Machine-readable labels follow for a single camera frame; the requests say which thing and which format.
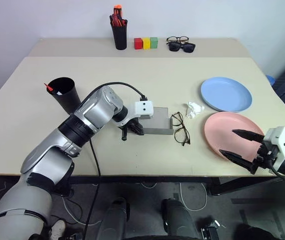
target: gray box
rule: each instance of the gray box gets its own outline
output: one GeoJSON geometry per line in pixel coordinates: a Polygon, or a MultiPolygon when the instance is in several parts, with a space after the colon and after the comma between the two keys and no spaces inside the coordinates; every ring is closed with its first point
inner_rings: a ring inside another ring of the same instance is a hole
{"type": "Polygon", "coordinates": [[[145,134],[173,135],[172,119],[168,117],[168,107],[154,107],[150,119],[138,119],[145,134]]]}

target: black wire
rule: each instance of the black wire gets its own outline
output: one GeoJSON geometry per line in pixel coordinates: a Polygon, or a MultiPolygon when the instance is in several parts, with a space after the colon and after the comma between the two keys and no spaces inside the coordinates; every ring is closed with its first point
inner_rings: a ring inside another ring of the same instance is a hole
{"type": "Polygon", "coordinates": [[[97,159],[97,156],[96,156],[96,153],[95,153],[95,150],[94,150],[94,146],[93,146],[93,142],[92,142],[91,139],[89,139],[89,143],[90,143],[90,147],[91,147],[91,151],[92,151],[94,160],[95,160],[95,162],[96,162],[97,171],[98,171],[98,176],[101,177],[101,176],[102,176],[102,174],[101,174],[101,169],[99,168],[98,159],[97,159]]]}
{"type": "Polygon", "coordinates": [[[83,208],[82,208],[82,206],[80,206],[77,202],[75,202],[75,201],[73,201],[73,200],[70,200],[69,198],[65,198],[65,199],[66,199],[67,201],[71,202],[72,204],[75,204],[76,206],[79,207],[79,209],[80,209],[80,217],[78,218],[78,221],[81,222],[81,219],[82,219],[82,217],[83,217],[83,208]]]}
{"type": "Polygon", "coordinates": [[[135,90],[140,96],[141,96],[141,100],[145,101],[147,100],[146,96],[143,95],[140,91],[138,91],[137,88],[133,87],[132,85],[125,83],[125,82],[121,82],[121,81],[112,81],[112,82],[107,82],[104,83],[102,85],[99,85],[98,87],[96,87],[94,90],[92,90],[86,97],[85,99],[80,103],[79,108],[81,108],[83,106],[83,104],[94,94],[94,92],[96,92],[98,89],[104,87],[104,86],[108,86],[108,85],[125,85],[127,87],[130,87],[131,89],[135,90]]]}
{"type": "MultiPolygon", "coordinates": [[[[128,83],[125,83],[125,82],[121,82],[121,81],[113,81],[113,82],[104,83],[104,84],[96,87],[94,90],[92,90],[88,94],[88,96],[80,103],[78,109],[83,106],[83,104],[94,94],[94,92],[96,92],[98,89],[100,89],[100,88],[102,88],[104,86],[108,86],[108,85],[125,85],[125,86],[130,87],[131,89],[135,90],[141,96],[141,98],[140,98],[141,101],[146,101],[147,100],[146,96],[143,95],[140,91],[138,91],[132,85],[130,85],[128,83]]],[[[102,176],[101,169],[100,169],[99,163],[98,163],[98,159],[97,159],[97,156],[96,156],[96,153],[95,153],[95,150],[94,150],[93,142],[92,142],[91,139],[89,139],[89,143],[90,143],[90,147],[91,147],[91,151],[92,151],[94,160],[96,162],[96,167],[97,167],[97,171],[98,171],[99,180],[98,180],[97,188],[96,188],[96,191],[94,193],[93,200],[92,200],[92,203],[91,203],[91,207],[90,207],[90,210],[89,210],[89,213],[88,213],[88,217],[87,217],[87,220],[86,220],[86,225],[85,225],[84,230],[83,230],[83,239],[86,239],[86,233],[87,233],[87,229],[88,229],[88,224],[89,224],[89,221],[91,219],[91,215],[92,215],[92,212],[93,212],[93,209],[94,209],[96,198],[97,198],[97,195],[98,195],[98,192],[99,192],[101,176],[102,176]]]]}
{"type": "Polygon", "coordinates": [[[91,147],[91,151],[92,151],[94,160],[95,160],[95,162],[96,162],[99,181],[98,181],[98,185],[97,185],[96,191],[95,191],[94,196],[93,196],[93,200],[92,200],[92,203],[91,203],[90,211],[89,211],[89,213],[88,213],[86,225],[84,226],[83,239],[86,239],[86,233],[87,233],[87,229],[88,229],[88,224],[89,224],[89,221],[90,221],[90,219],[91,219],[91,215],[92,215],[92,212],[93,212],[93,209],[94,209],[94,205],[95,205],[96,198],[97,198],[98,191],[99,191],[99,187],[100,187],[101,176],[102,176],[102,175],[101,175],[101,169],[100,169],[99,163],[98,163],[98,159],[97,159],[97,156],[96,156],[96,153],[95,153],[95,150],[94,150],[93,142],[92,142],[91,139],[89,139],[89,143],[90,143],[90,147],[91,147]]]}
{"type": "Polygon", "coordinates": [[[269,168],[271,169],[271,171],[279,178],[281,178],[282,180],[285,181],[285,176],[281,175],[279,172],[276,171],[276,169],[274,168],[273,166],[273,161],[272,160],[269,160],[268,161],[268,165],[269,165],[269,168]]]}

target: robotic hand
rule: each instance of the robotic hand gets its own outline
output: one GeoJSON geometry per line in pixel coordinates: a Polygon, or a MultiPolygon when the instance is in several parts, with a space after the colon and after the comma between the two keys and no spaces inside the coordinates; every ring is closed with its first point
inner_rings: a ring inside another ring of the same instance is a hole
{"type": "Polygon", "coordinates": [[[51,193],[71,176],[82,147],[109,121],[123,130],[144,135],[138,117],[151,117],[153,103],[136,102],[126,108],[109,87],[96,89],[88,99],[51,132],[24,160],[21,176],[0,200],[0,240],[28,240],[40,235],[51,215],[51,193]]]}
{"type": "Polygon", "coordinates": [[[285,175],[285,126],[270,128],[266,136],[242,129],[232,131],[244,139],[261,143],[261,145],[257,151],[257,157],[252,162],[243,159],[242,156],[234,152],[220,149],[219,151],[226,158],[247,169],[251,174],[255,174],[258,167],[268,168],[275,175],[285,180],[283,176],[285,175]]]}

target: black glasses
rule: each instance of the black glasses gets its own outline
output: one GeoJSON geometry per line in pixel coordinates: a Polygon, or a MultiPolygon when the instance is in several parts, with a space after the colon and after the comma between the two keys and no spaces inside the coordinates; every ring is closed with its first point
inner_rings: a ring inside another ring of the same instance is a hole
{"type": "Polygon", "coordinates": [[[169,50],[177,52],[179,49],[183,49],[185,53],[192,53],[195,50],[196,45],[188,42],[189,37],[187,36],[170,36],[167,39],[169,50]]]}
{"type": "Polygon", "coordinates": [[[176,142],[185,146],[185,144],[191,144],[191,138],[189,132],[185,127],[183,115],[180,112],[176,112],[171,115],[172,125],[180,127],[174,132],[174,139],[176,142]]]}

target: floor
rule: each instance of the floor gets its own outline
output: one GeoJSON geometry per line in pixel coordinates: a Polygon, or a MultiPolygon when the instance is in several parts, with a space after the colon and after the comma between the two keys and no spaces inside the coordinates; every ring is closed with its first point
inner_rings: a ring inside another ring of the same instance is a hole
{"type": "MultiPolygon", "coordinates": [[[[13,185],[6,183],[6,190],[0,192],[0,198],[13,185]]],[[[197,209],[205,202],[205,190],[199,183],[182,183],[182,194],[189,208],[197,209]]],[[[4,181],[0,178],[0,189],[4,181]]],[[[73,201],[83,208],[82,222],[86,221],[89,207],[94,196],[96,186],[92,184],[73,185],[73,201]]],[[[158,183],[154,188],[147,189],[141,184],[104,183],[101,184],[97,201],[90,222],[101,220],[104,212],[116,197],[125,197],[130,203],[130,220],[127,222],[127,237],[142,235],[165,235],[160,215],[162,199],[180,197],[179,183],[158,183]]],[[[61,197],[54,195],[52,214],[74,222],[64,209],[61,197]]],[[[69,209],[79,217],[80,210],[76,205],[67,202],[69,209]]],[[[233,239],[233,232],[240,223],[262,228],[271,232],[279,239],[285,239],[285,182],[260,183],[251,188],[228,193],[220,196],[208,196],[205,209],[190,212],[197,229],[200,223],[208,217],[218,220],[224,227],[218,229],[220,240],[233,239]]],[[[68,225],[68,232],[81,230],[80,224],[68,225]]],[[[87,240],[94,240],[99,224],[90,226],[87,240]]]]}

